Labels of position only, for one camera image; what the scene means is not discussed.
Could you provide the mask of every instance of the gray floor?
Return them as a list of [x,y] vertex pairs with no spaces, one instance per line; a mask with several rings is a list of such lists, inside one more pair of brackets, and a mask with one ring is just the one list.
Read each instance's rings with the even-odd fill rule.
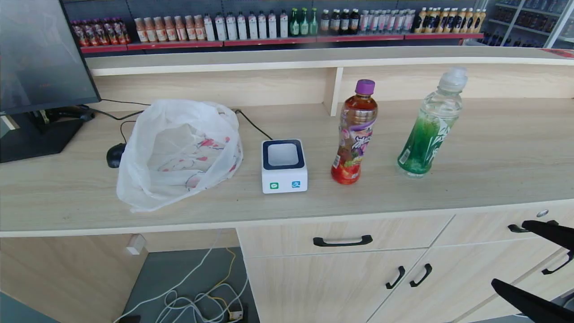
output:
[[[239,293],[247,278],[245,265],[243,264],[241,249],[230,248],[230,250],[235,252],[237,258],[227,282]],[[141,301],[153,298],[177,284],[191,269],[199,264],[206,252],[207,250],[189,250],[150,253],[131,292],[126,311],[131,310]],[[193,299],[196,294],[208,291],[227,275],[231,259],[232,255],[224,248],[214,249],[207,256],[203,265],[176,289],[178,296]],[[227,303],[234,299],[232,292],[226,287],[214,291],[212,295],[225,299]],[[247,285],[245,292],[241,296],[241,301],[248,308],[247,321],[249,323],[259,323],[249,285]],[[201,300],[198,305],[206,318],[214,318],[220,312],[219,308],[211,300]],[[164,298],[162,297],[140,306],[133,313],[141,316],[141,323],[155,323],[156,318],[164,307]],[[171,322],[177,315],[179,315],[179,311],[172,311],[165,319],[165,322]],[[178,321],[193,322],[193,310],[188,309],[185,311]]]
[[[240,292],[245,283],[246,274],[243,265],[243,257],[239,248],[232,248],[237,258],[231,271],[231,276],[227,280],[233,288]],[[177,252],[156,252],[150,253],[142,267],[142,271],[131,292],[131,296],[126,305],[126,311],[132,309],[137,303],[155,297],[168,288],[182,280],[182,278],[199,262],[205,255],[206,250],[197,251],[177,251]],[[225,249],[214,249],[206,258],[203,266],[198,268],[180,287],[177,288],[179,296],[193,298],[197,293],[209,290],[227,275],[231,254]],[[232,294],[227,290],[220,290],[213,293],[214,296],[221,297],[227,301],[233,299]],[[259,323],[251,288],[248,285],[246,291],[241,296],[242,303],[246,304],[247,321],[249,323]],[[564,300],[556,300],[562,305]],[[208,318],[212,318],[219,309],[211,301],[200,301],[199,306]],[[133,314],[141,316],[141,323],[154,323],[157,316],[164,308],[164,299],[146,303]],[[568,306],[574,310],[574,302]],[[164,322],[172,322],[179,313],[171,313]],[[193,322],[193,311],[187,310],[178,322]],[[26,305],[0,293],[0,322],[2,323],[57,323],[55,320],[27,307]],[[514,316],[496,318],[481,321],[480,323],[531,323],[527,318]]]

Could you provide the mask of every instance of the white bottle cap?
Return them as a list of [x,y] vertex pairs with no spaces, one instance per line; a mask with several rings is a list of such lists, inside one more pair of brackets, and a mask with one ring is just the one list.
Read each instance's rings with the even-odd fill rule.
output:
[[454,66],[440,78],[439,87],[443,90],[458,92],[464,89],[468,81],[466,67]]

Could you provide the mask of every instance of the white cable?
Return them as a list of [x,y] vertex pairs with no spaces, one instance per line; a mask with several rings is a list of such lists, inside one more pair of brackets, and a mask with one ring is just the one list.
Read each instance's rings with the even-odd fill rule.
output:
[[[205,255],[203,256],[203,258],[201,259],[201,261],[199,262],[199,264],[197,266],[195,266],[195,268],[193,268],[178,284],[176,284],[175,286],[173,286],[172,288],[170,288],[169,290],[167,290],[166,292],[154,297],[154,298],[150,298],[147,299],[145,301],[140,302],[138,305],[136,305],[134,308],[132,308],[131,310],[129,310],[127,313],[121,315],[120,317],[118,317],[113,323],[117,323],[119,320],[121,320],[123,317],[131,314],[133,311],[135,311],[136,308],[138,308],[140,305],[143,305],[145,303],[151,302],[151,301],[155,301],[156,299],[161,298],[162,296],[165,296],[164,298],[164,304],[165,304],[165,308],[160,312],[160,315],[158,316],[158,318],[156,319],[156,323],[161,323],[164,318],[171,312],[171,310],[182,310],[181,313],[176,317],[176,319],[173,322],[176,322],[183,313],[185,313],[185,310],[187,310],[188,308],[193,308],[194,309],[194,314],[193,314],[193,319],[194,322],[197,322],[196,319],[196,314],[199,314],[199,316],[201,317],[201,319],[205,322],[205,323],[221,323],[221,321],[223,320],[223,316],[225,315],[225,312],[227,311],[227,309],[229,308],[229,306],[231,306],[231,304],[233,302],[235,302],[236,300],[239,299],[239,297],[243,294],[243,292],[245,291],[245,288],[247,287],[247,283],[249,281],[249,279],[245,280],[245,284],[243,285],[243,289],[241,289],[241,292],[239,293],[239,295],[235,292],[235,290],[227,283],[222,283],[218,286],[214,286],[212,289],[210,289],[208,292],[206,293],[200,293],[198,294],[194,301],[191,301],[190,299],[186,298],[186,297],[178,297],[177,296],[177,291],[175,290],[175,288],[179,287],[179,285],[183,284],[183,282],[185,282],[186,279],[189,278],[189,276],[191,276],[192,273],[194,273],[199,267],[201,267],[201,265],[203,264],[203,262],[205,261],[205,259],[207,258],[207,256],[211,253],[211,251],[213,250],[215,244],[217,243],[217,241],[219,240],[219,235],[221,234],[221,229],[218,230],[217,236],[215,237],[215,241],[213,242],[213,244],[211,245],[211,247],[209,248],[209,250],[207,251],[207,253],[205,253]],[[212,318],[210,320],[207,320],[203,317],[203,315],[201,314],[201,312],[199,311],[199,308],[197,307],[197,305],[195,304],[196,302],[200,301],[201,299],[203,299],[205,296],[209,296],[209,293],[211,293],[212,291],[214,291],[215,289],[221,287],[221,286],[227,286],[231,289],[231,291],[233,292],[233,294],[235,295],[235,298],[229,303],[229,305],[223,309],[221,304],[219,304],[219,302],[217,302],[216,300],[212,299],[212,301],[214,301],[215,303],[217,303],[217,305],[219,306],[219,308],[222,310],[222,312],[217,315],[215,318]],[[172,302],[167,302],[167,298],[168,295],[171,293],[175,293],[175,299]],[[185,306],[174,306],[176,301],[179,300],[186,300],[189,302],[189,304],[185,305]],[[243,305],[241,304],[241,302],[239,302],[239,305],[241,307],[241,311],[243,311]],[[168,309],[167,313],[162,316],[162,313]]]

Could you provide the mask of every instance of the green tea bottle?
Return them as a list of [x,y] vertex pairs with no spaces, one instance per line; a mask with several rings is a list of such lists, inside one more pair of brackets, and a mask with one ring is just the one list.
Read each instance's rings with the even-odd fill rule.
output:
[[297,8],[291,11],[291,22],[289,23],[289,33],[291,36],[299,36],[299,22],[297,21]]
[[467,83],[466,68],[451,67],[437,90],[426,96],[417,121],[397,162],[405,175],[422,178],[431,168],[444,139],[463,108],[460,93]]
[[301,22],[299,23],[301,36],[309,34],[309,21],[307,21],[307,8],[301,8]]
[[313,18],[311,18],[311,22],[309,23],[309,34],[315,36],[319,31],[319,23],[317,22],[317,8],[311,8],[311,12]]

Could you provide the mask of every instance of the cabinet door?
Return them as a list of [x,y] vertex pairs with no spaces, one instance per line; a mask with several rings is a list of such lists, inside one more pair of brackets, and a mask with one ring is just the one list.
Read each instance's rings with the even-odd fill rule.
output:
[[557,250],[544,239],[433,247],[369,323],[451,322],[495,294],[492,279],[513,282]]
[[[574,262],[567,264],[558,271],[549,275],[544,275],[542,270],[555,270],[567,262],[568,259],[568,251],[563,249],[558,252],[557,255],[544,261],[533,272],[525,275],[513,285],[538,297],[551,301],[574,288],[574,284],[571,283],[573,281],[572,278],[574,277]],[[519,312],[519,310],[502,297],[496,295],[484,306],[465,314],[461,319],[456,320],[455,322],[475,322],[487,320],[489,318],[517,314]]]
[[261,323],[364,323],[424,249],[245,258]]
[[2,238],[0,286],[61,323],[112,322],[122,314],[148,255],[145,249],[129,254],[130,238]]

